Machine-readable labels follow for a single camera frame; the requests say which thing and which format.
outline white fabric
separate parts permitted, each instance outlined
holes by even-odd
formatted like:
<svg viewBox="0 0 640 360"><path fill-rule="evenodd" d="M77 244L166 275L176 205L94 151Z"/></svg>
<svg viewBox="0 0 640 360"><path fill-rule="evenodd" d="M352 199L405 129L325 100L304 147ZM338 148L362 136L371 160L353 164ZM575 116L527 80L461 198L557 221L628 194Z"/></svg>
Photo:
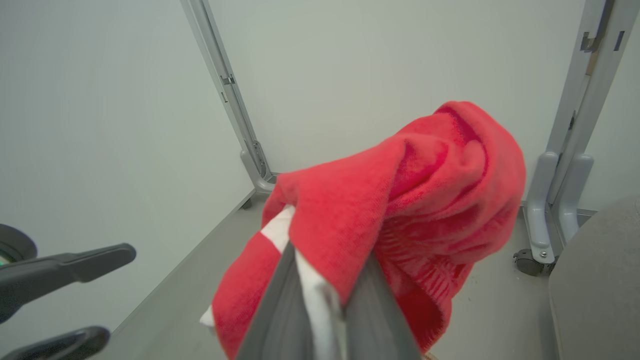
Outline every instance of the white fabric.
<svg viewBox="0 0 640 360"><path fill-rule="evenodd" d="M292 205L285 208L260 232L282 253L289 242L289 227L296 212ZM296 265L302 285L302 296L307 308L314 340L315 360L342 358L335 335L335 322L340 318L340 299L335 288L296 250ZM200 323L214 327L211 306L200 318Z"/></svg>

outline white partition panel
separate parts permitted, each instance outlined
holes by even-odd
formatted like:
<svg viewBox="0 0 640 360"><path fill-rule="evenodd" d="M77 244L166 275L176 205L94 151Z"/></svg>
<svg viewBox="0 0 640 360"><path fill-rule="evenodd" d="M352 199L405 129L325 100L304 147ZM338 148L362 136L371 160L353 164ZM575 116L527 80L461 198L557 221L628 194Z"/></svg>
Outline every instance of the white partition panel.
<svg viewBox="0 0 640 360"><path fill-rule="evenodd" d="M584 0L210 0L269 166L361 151L449 100L545 151Z"/></svg>
<svg viewBox="0 0 640 360"><path fill-rule="evenodd" d="M640 25L628 38L586 154L593 168L579 208L601 210L614 201L640 193Z"/></svg>
<svg viewBox="0 0 640 360"><path fill-rule="evenodd" d="M0 357L115 330L253 191L240 150L180 1L1 2L0 223L41 256L138 257L24 306Z"/></svg>

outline black caster wheel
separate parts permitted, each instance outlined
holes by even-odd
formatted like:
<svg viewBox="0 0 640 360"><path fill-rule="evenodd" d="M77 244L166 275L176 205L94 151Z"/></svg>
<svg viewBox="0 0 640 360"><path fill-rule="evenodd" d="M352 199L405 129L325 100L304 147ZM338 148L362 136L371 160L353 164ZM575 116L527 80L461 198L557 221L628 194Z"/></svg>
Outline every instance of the black caster wheel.
<svg viewBox="0 0 640 360"><path fill-rule="evenodd" d="M554 262L551 264L539 263L533 258L531 249L522 249L513 254L513 257L515 258L518 270L531 276L550 275L558 261L558 257L556 256Z"/></svg>
<svg viewBox="0 0 640 360"><path fill-rule="evenodd" d="M240 207L242 210L247 210L250 209L253 206L253 203L251 202L251 199L247 200L244 202L244 204L242 204L242 206Z"/></svg>
<svg viewBox="0 0 640 360"><path fill-rule="evenodd" d="M36 244L22 231L0 224L0 258L10 263L35 259L38 255Z"/></svg>

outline gray floor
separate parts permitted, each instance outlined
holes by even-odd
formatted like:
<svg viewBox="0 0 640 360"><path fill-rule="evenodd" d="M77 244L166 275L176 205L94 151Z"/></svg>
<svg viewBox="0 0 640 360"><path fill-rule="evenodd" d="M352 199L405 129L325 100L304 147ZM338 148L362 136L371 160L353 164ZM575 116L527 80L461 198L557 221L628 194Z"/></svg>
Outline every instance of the gray floor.
<svg viewBox="0 0 640 360"><path fill-rule="evenodd" d="M225 269L260 226L264 199L220 224L119 328L97 359L225 359L198 323ZM524 220L498 253L478 263L453 300L449 329L431 352L440 360L554 359L547 278L518 272Z"/></svg>

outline red towel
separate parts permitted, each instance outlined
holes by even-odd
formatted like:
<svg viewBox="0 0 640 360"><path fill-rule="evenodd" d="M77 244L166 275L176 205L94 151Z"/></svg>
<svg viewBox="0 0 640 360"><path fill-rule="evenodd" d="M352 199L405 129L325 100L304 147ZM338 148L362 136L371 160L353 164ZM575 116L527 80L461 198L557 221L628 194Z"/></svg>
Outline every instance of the red towel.
<svg viewBox="0 0 640 360"><path fill-rule="evenodd" d="M278 176L262 225L295 206L291 241L343 304L375 251L426 351L473 264L509 239L524 184L511 135L476 105L448 102L369 150ZM220 283L214 321L231 359L279 257L257 233Z"/></svg>

